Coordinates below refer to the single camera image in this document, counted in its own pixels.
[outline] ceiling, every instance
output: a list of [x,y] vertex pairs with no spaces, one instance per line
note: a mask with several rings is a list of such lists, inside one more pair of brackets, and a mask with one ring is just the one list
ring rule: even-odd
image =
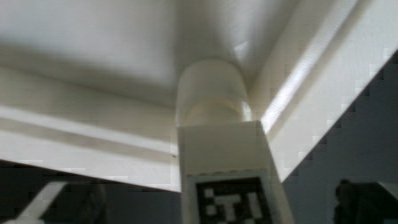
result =
[[174,106],[181,70],[220,58],[247,88],[291,0],[2,1],[0,65]]

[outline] white cylindrical pillar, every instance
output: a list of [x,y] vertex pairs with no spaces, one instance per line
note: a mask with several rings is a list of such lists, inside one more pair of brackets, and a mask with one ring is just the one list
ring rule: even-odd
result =
[[222,124],[250,119],[238,69],[222,60],[204,60],[186,68],[179,79],[177,125]]

